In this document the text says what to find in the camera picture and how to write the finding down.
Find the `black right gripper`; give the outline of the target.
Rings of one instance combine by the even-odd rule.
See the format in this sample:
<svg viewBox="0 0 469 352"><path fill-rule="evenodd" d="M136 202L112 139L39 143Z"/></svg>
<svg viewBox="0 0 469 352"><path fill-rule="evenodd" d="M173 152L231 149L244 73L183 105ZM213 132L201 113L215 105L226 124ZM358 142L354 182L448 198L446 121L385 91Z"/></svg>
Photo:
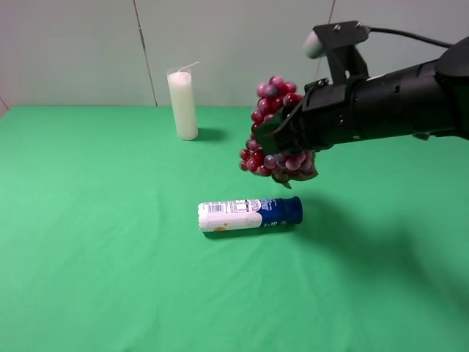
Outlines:
<svg viewBox="0 0 469 352"><path fill-rule="evenodd" d="M356 77L343 84L310 84L302 100L280 108L254 129L259 146L268 154L293 154L302 150L327 150L358 140L354 117Z"/></svg>

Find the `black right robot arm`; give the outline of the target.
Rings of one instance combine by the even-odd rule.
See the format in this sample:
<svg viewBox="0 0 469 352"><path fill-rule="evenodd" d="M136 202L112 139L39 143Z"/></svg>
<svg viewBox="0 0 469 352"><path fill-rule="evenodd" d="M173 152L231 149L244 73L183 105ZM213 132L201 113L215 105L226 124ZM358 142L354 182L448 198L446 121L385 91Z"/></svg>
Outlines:
<svg viewBox="0 0 469 352"><path fill-rule="evenodd" d="M468 39L439 59L346 84L313 83L295 107L254 129L268 154L396 136L468 138Z"/></svg>

